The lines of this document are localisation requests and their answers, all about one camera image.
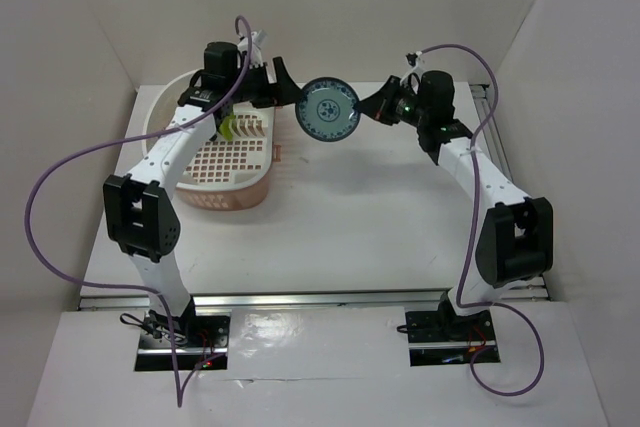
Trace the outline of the blue white patterned plate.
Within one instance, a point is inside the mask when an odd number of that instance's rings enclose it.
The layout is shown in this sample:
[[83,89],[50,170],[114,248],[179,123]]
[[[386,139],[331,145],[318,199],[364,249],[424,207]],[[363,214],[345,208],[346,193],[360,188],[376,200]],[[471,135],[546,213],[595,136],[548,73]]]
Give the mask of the blue white patterned plate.
[[311,138],[321,142],[338,142],[352,135],[360,114],[354,110],[359,96],[345,81],[320,77],[302,88],[302,98],[295,104],[296,120]]

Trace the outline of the green plate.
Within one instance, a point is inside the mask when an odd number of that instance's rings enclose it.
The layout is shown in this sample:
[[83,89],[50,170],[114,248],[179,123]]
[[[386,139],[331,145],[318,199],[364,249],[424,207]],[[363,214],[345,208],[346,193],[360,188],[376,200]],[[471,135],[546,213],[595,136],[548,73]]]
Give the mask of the green plate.
[[234,138],[234,122],[236,120],[236,116],[234,114],[230,114],[228,116],[226,116],[219,128],[218,128],[218,132],[219,134],[222,136],[222,138],[226,141],[226,142],[231,142]]

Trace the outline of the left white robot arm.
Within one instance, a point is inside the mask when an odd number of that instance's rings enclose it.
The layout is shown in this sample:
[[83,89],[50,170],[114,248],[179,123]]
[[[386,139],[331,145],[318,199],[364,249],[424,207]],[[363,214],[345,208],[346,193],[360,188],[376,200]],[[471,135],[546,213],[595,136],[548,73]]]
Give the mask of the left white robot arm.
[[109,238],[135,265],[150,294],[150,317],[176,346],[196,337],[195,303],[181,279],[174,250],[181,224],[172,198],[200,147],[218,135],[235,105],[259,109],[297,102],[302,94],[276,57],[267,65],[259,33],[237,43],[216,41],[176,101],[165,134],[124,175],[103,185]]

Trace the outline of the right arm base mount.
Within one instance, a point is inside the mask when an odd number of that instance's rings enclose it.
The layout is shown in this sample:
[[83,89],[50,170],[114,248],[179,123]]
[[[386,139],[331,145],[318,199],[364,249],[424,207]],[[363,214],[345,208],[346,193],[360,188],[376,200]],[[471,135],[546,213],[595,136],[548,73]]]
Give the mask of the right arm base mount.
[[446,323],[435,311],[408,311],[396,327],[408,341],[412,367],[500,363],[493,321],[488,311],[470,320]]

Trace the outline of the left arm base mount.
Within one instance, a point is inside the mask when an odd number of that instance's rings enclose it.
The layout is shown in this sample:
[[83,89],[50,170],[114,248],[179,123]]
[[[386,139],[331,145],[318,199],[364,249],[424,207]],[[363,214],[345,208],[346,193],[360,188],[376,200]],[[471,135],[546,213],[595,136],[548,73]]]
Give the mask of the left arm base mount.
[[[134,364],[136,372],[163,372],[173,369],[170,336],[166,328],[155,326],[148,314],[140,319],[123,313],[119,320],[123,325],[140,330]],[[194,333],[178,333],[175,343],[179,370],[191,371],[198,363],[202,364],[201,370],[226,370],[230,321],[229,315],[201,316]]]

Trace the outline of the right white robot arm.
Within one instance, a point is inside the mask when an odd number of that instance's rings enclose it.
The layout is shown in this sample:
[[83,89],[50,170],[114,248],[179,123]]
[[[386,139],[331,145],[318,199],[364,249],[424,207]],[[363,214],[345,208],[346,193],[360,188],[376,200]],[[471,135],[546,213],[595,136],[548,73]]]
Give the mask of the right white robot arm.
[[455,115],[454,82],[443,71],[427,71],[416,88],[390,77],[355,112],[384,125],[414,127],[421,149],[448,172],[473,201],[471,246],[456,287],[439,302],[436,326],[454,340],[478,326],[490,305],[552,266],[553,209],[516,187]]

